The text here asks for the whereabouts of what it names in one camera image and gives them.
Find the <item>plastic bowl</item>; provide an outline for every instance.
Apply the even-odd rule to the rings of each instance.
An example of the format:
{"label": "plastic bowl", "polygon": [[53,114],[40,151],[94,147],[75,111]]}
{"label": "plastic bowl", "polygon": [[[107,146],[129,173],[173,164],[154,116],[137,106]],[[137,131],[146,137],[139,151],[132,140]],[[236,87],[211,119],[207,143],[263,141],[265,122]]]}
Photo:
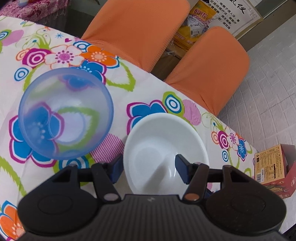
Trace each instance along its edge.
{"label": "plastic bowl", "polygon": [[209,165],[206,148],[196,130],[178,116],[155,113],[131,130],[123,152],[123,165],[134,194],[183,196],[184,184],[175,168],[175,156]]}
{"label": "plastic bowl", "polygon": [[75,159],[104,140],[113,121],[113,102],[91,73],[60,68],[28,86],[18,118],[24,140],[35,152],[55,160]]}

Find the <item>poster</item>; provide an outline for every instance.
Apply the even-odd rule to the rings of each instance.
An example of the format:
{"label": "poster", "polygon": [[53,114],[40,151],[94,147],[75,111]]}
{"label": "poster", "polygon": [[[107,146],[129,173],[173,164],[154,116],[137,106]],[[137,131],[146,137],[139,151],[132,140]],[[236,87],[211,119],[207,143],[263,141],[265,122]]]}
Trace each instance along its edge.
{"label": "poster", "polygon": [[209,28],[223,27],[237,39],[263,20],[248,0],[209,0],[207,5],[218,14]]}

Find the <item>chair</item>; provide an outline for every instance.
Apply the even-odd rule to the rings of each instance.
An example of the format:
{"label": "chair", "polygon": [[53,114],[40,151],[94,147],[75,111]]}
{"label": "chair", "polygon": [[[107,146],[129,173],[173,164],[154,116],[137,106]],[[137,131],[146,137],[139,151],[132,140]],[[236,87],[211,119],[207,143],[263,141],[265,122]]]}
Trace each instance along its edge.
{"label": "chair", "polygon": [[249,69],[249,56],[224,28],[205,32],[165,82],[218,115]]}
{"label": "chair", "polygon": [[187,0],[108,0],[82,39],[151,72],[189,11]]}

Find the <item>pink floral cloth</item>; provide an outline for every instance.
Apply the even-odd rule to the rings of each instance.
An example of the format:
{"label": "pink floral cloth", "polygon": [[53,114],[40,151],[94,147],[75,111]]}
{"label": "pink floral cloth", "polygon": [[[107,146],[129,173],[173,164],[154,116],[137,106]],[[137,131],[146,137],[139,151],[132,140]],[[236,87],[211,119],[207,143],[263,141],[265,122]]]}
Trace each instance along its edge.
{"label": "pink floral cloth", "polygon": [[4,15],[36,22],[60,9],[66,8],[68,2],[69,0],[40,0],[20,8],[18,1],[10,1],[0,10],[0,16]]}

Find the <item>white bowl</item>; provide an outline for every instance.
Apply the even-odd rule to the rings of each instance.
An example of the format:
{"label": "white bowl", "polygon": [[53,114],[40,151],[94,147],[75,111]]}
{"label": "white bowl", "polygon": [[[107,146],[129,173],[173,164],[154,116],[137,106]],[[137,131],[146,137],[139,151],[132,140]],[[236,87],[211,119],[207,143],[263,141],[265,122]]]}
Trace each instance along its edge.
{"label": "white bowl", "polygon": [[209,165],[206,148],[196,130],[185,120],[167,113],[141,119],[128,135],[123,165],[134,194],[183,196],[184,184],[175,168],[175,156],[190,163]]}

